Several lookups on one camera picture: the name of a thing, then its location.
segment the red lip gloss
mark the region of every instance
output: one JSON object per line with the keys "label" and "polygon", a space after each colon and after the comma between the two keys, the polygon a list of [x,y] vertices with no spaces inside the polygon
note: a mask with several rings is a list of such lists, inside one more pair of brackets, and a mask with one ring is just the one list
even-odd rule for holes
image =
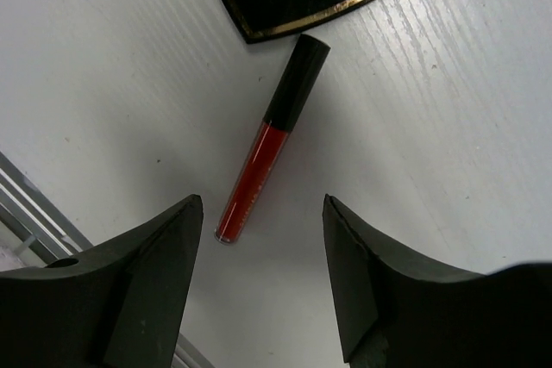
{"label": "red lip gloss", "polygon": [[299,36],[215,232],[222,243],[238,240],[328,53],[325,43],[306,34]]}

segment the gold trim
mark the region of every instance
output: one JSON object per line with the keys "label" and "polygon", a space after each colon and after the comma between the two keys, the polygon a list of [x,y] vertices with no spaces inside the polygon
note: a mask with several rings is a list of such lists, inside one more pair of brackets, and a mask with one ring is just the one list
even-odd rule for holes
{"label": "gold trim", "polygon": [[332,6],[330,8],[327,8],[325,10],[321,10],[317,13],[314,13],[310,16],[302,17],[301,19],[297,19],[293,22],[284,23],[283,25],[279,25],[275,28],[269,28],[269,29],[263,29],[257,32],[254,32],[249,27],[248,23],[246,22],[245,18],[243,17],[238,5],[235,3],[234,0],[227,0],[229,3],[230,8],[232,9],[232,12],[234,13],[234,16],[237,18],[238,22],[240,23],[241,27],[245,31],[245,33],[248,35],[251,39],[259,39],[265,36],[274,36],[276,34],[282,34],[284,32],[292,31],[297,28],[301,28],[303,26],[311,25],[316,22],[320,22],[321,20],[324,20],[328,17],[331,17],[337,13],[340,13],[344,11],[345,9],[348,9],[352,6],[355,6],[356,4],[360,2],[364,2],[365,0],[344,0],[343,2],[340,2],[336,4],[335,6]]}

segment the black cap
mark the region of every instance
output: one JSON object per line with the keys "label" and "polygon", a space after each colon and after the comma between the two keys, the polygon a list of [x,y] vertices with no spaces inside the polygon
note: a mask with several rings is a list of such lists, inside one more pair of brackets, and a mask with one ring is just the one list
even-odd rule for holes
{"label": "black cap", "polygon": [[293,130],[328,53],[325,43],[307,34],[299,36],[264,122],[282,131]]}

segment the wood grain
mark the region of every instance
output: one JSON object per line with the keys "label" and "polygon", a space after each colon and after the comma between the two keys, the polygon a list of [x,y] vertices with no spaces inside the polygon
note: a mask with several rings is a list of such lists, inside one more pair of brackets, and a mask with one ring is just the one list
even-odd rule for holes
{"label": "wood grain", "polygon": [[341,366],[324,193],[453,265],[552,259],[552,0],[377,0],[332,46],[238,245],[211,236],[293,38],[220,0],[0,0],[0,151],[93,242],[189,193],[183,332],[215,366]]}

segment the white surface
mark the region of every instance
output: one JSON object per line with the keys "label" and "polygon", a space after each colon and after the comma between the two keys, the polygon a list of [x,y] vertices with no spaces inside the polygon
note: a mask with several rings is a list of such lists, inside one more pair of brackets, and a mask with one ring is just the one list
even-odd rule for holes
{"label": "white surface", "polygon": [[247,47],[220,0],[0,0],[0,150],[95,243],[200,194],[186,337],[342,366],[324,193],[454,265],[552,259],[551,10],[378,0],[311,30],[333,50],[234,247],[211,232],[294,39]]}

